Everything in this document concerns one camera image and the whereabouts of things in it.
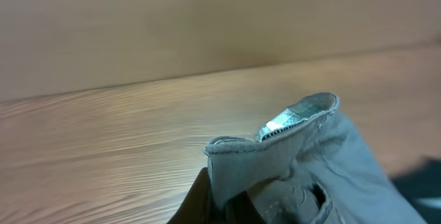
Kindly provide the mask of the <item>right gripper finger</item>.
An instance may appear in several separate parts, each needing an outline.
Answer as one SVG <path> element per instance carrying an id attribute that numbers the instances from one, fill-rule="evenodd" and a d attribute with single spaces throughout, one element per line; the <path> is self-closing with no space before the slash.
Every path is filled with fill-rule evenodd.
<path id="1" fill-rule="evenodd" d="M 208 169 L 198 173 L 180 207 L 167 224 L 209 224 L 212 191 Z"/>

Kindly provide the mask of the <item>grey shorts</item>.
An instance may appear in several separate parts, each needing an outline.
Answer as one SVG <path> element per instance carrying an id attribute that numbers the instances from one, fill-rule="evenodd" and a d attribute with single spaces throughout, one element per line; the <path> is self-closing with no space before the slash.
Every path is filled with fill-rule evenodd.
<path id="1" fill-rule="evenodd" d="M 252 140 L 204 149 L 216 206 L 247 193 L 267 223 L 421 223 L 332 93 L 306 96 Z"/>

